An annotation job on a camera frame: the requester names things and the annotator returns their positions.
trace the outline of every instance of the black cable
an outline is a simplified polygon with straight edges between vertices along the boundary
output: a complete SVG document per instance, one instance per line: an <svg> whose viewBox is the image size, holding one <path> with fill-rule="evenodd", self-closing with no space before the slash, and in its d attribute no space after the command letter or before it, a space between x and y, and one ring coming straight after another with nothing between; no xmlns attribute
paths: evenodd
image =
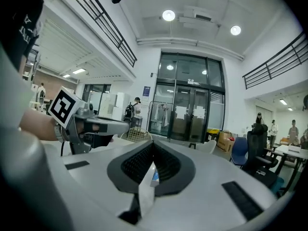
<svg viewBox="0 0 308 231"><path fill-rule="evenodd" d="M62 146L61 146L61 156L63 156L63 147L64 147L64 141L62 142Z"/></svg>

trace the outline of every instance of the black t-shirt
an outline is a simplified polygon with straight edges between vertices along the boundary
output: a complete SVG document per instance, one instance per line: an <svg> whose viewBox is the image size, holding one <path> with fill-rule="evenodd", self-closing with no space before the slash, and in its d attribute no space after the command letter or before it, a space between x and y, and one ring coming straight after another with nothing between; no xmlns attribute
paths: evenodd
<svg viewBox="0 0 308 231"><path fill-rule="evenodd" d="M39 32L37 23L43 0L1 1L1 43L14 67L19 70L21 58L28 57Z"/></svg>

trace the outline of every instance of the fluorescent light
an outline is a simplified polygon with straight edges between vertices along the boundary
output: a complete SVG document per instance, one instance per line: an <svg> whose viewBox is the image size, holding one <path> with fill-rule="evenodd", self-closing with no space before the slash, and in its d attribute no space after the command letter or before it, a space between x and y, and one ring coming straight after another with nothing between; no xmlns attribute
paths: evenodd
<svg viewBox="0 0 308 231"><path fill-rule="evenodd" d="M168 69L168 70L173 70L174 67L173 67L172 65L168 65L168 66L167 66L167 69Z"/></svg>
<svg viewBox="0 0 308 231"><path fill-rule="evenodd" d="M175 13L172 10L166 10L163 12L163 19L165 21L173 21L175 18Z"/></svg>
<svg viewBox="0 0 308 231"><path fill-rule="evenodd" d="M81 68L81 69L79 69L79 70L76 70L76 71L74 71L73 72L73 74L79 74L79 73L82 73L82 72L84 72L85 70L83 69L83 68Z"/></svg>
<svg viewBox="0 0 308 231"><path fill-rule="evenodd" d="M231 27L231 30L230 30L231 34L233 35L239 35L241 33L241 28L239 26L233 26Z"/></svg>
<svg viewBox="0 0 308 231"><path fill-rule="evenodd" d="M288 105L283 99L280 99L280 102L281 102L283 105Z"/></svg>

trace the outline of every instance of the blue chair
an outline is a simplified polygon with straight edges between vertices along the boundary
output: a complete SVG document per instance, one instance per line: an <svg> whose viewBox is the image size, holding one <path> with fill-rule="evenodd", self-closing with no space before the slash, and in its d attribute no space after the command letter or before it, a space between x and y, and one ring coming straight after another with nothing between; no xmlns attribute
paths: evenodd
<svg viewBox="0 0 308 231"><path fill-rule="evenodd" d="M242 166L246 163L247 159L245 158L246 153L248 152L248 142L247 138L237 137L235 139L230 161L237 165Z"/></svg>

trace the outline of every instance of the white shirt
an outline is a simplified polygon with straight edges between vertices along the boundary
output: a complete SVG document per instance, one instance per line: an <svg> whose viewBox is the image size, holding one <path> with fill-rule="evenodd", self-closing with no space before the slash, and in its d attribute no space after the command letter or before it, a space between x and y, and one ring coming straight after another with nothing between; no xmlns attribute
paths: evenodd
<svg viewBox="0 0 308 231"><path fill-rule="evenodd" d="M45 97L45 95L46 95L46 90L45 90L45 88L44 88L44 87L39 87L39 88L38 88L38 99L40 98L40 92L41 92L41 91L44 92L44 97Z"/></svg>
<svg viewBox="0 0 308 231"><path fill-rule="evenodd" d="M275 135L277 135L277 132L278 132L278 126L277 126L277 124L272 124L271 125L271 128L270 128L270 134L272 135L272 136L275 136Z"/></svg>
<svg viewBox="0 0 308 231"><path fill-rule="evenodd" d="M137 114L137 111L141 111L140 104L134 101L131 103L131 105L134 106L134 113L135 113L134 117L140 117L140 113Z"/></svg>

